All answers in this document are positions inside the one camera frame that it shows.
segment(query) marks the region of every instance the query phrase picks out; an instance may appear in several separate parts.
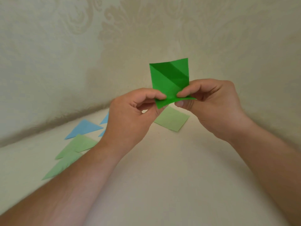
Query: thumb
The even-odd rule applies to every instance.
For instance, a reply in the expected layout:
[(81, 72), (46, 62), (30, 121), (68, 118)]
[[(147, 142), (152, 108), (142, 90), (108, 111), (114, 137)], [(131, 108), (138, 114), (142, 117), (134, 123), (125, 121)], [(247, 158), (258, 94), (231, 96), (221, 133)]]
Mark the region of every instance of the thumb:
[(157, 105), (154, 104), (149, 110), (147, 110), (143, 116), (147, 119), (147, 121), (152, 124), (155, 119), (163, 112), (163, 110), (166, 108), (167, 106), (164, 106), (161, 109), (158, 109)]
[(200, 107), (202, 106), (202, 102), (198, 100), (182, 100), (175, 102), (175, 106), (186, 109), (192, 112), (194, 115), (197, 115)]

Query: person's left hand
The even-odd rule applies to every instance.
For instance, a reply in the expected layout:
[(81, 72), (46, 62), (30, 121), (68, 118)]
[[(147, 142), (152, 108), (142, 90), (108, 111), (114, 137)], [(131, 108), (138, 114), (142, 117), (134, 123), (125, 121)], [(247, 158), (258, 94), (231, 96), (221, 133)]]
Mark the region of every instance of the person's left hand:
[(145, 137), (150, 125), (164, 110), (157, 108), (155, 98), (163, 100), (166, 95), (156, 89), (141, 88), (115, 98), (100, 144), (126, 155)]

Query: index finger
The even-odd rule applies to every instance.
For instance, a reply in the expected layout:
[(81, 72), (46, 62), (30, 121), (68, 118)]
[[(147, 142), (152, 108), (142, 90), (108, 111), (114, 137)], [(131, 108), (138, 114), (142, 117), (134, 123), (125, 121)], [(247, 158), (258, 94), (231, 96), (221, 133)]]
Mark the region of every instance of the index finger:
[(177, 94), (177, 97), (184, 98), (188, 95), (201, 91), (207, 93), (210, 91), (218, 90), (222, 85), (222, 81), (216, 79), (197, 79), (189, 83), (189, 86), (185, 87)]
[(140, 88), (133, 90), (126, 94), (128, 96), (128, 99), (136, 104), (139, 104), (141, 102), (144, 102), (146, 99), (159, 99), (164, 100), (166, 98), (166, 95), (161, 93), (157, 89), (152, 88)]

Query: damask wallpaper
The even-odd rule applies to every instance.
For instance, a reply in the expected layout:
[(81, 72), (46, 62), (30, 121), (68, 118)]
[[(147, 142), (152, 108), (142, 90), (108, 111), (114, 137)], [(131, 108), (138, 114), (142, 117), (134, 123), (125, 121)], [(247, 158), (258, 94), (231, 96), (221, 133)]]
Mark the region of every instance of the damask wallpaper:
[(0, 0), (0, 139), (151, 87), (149, 63), (188, 57), (191, 79), (233, 81), (254, 120), (301, 144), (300, 19), (300, 0)]

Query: light green paper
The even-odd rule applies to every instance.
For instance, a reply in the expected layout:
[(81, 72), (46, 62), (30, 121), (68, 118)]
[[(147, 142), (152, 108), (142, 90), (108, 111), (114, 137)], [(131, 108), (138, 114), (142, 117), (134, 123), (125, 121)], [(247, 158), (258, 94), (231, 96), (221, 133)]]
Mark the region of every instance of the light green paper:
[(78, 160), (82, 156), (81, 153), (68, 152), (64, 158), (62, 158), (46, 175), (42, 180), (52, 178), (60, 174), (63, 170), (69, 167), (72, 163)]
[(154, 122), (167, 129), (178, 132), (189, 117), (189, 115), (168, 106)]
[(89, 137), (78, 134), (71, 142), (55, 157), (55, 159), (61, 159), (68, 152), (82, 152), (94, 147), (97, 141), (90, 139)]
[(177, 97), (177, 93), (189, 85), (188, 58), (150, 64), (150, 75), (153, 88), (167, 96), (165, 100), (155, 99), (158, 108), (181, 100), (195, 99), (190, 96)]

